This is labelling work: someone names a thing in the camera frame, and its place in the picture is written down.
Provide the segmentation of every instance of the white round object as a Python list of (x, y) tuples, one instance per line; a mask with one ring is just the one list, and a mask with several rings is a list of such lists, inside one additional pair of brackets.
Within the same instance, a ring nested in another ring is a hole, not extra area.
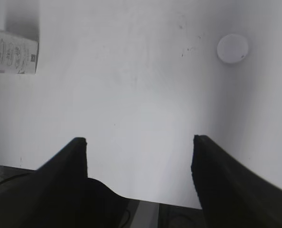
[(218, 46), (217, 54), (225, 63), (238, 63), (243, 60), (249, 52), (249, 45), (245, 37), (230, 34), (223, 37)]

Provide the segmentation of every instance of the white surface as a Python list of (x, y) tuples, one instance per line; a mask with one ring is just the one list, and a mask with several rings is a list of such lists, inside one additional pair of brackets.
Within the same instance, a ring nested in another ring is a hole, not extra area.
[(218, 46), (217, 54), (224, 63), (238, 63), (249, 52), (249, 46), (245, 37), (238, 34), (229, 34), (223, 37)]
[[(0, 1), (5, 19), (38, 20), (40, 53), (35, 76), (0, 75), (0, 164), (36, 169), (83, 136), (116, 193), (198, 208), (207, 134), (282, 188), (282, 0)], [(252, 50), (234, 66), (216, 54), (231, 33)]]

